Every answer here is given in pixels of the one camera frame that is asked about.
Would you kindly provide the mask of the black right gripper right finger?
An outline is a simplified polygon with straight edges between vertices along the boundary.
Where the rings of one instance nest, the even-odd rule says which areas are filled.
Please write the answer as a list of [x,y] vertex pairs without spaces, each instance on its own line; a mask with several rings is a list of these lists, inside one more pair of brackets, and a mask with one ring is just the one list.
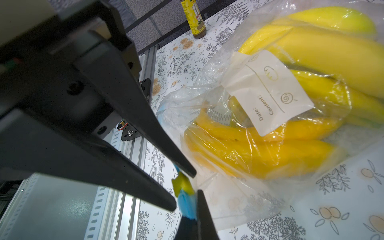
[[197,239],[219,240],[204,192],[197,191]]

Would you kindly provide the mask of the clear zip-top bag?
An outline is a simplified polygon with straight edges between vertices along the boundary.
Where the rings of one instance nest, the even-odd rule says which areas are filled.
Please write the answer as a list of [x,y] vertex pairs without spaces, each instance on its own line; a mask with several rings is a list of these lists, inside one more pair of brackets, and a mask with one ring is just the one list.
[[324,141],[354,156],[376,143],[384,123],[362,120],[347,106],[350,88],[328,76],[284,64],[272,53],[239,52],[242,44],[270,22],[301,11],[322,7],[347,7],[368,15],[384,46],[384,5],[368,1],[271,1],[247,15],[227,42],[202,68],[191,87],[169,93],[157,116],[197,169],[193,186],[205,193],[217,229],[273,217],[304,194],[311,182],[335,167],[301,177],[262,180],[233,177],[221,168],[200,164],[188,149],[184,132],[206,108],[216,122],[230,127],[254,127],[265,136],[284,123],[300,119],[332,118],[341,127]]

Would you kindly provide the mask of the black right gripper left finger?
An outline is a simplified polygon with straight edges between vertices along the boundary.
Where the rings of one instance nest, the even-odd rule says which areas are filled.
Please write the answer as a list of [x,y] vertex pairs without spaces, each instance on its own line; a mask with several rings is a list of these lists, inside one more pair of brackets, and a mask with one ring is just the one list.
[[182,217],[174,240],[197,240],[197,221]]

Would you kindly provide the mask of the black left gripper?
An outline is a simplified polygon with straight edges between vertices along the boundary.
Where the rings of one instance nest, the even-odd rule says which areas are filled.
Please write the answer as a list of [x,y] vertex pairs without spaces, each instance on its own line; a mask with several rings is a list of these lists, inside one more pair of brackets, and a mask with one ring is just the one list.
[[14,109],[99,139],[124,119],[190,177],[131,67],[140,65],[119,11],[82,1],[1,47],[1,118]]

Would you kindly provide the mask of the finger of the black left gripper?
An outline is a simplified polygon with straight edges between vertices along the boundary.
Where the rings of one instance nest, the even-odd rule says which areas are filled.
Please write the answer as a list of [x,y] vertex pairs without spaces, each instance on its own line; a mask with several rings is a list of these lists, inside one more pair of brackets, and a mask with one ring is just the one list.
[[109,187],[168,211],[176,200],[107,142],[14,109],[1,118],[1,167]]

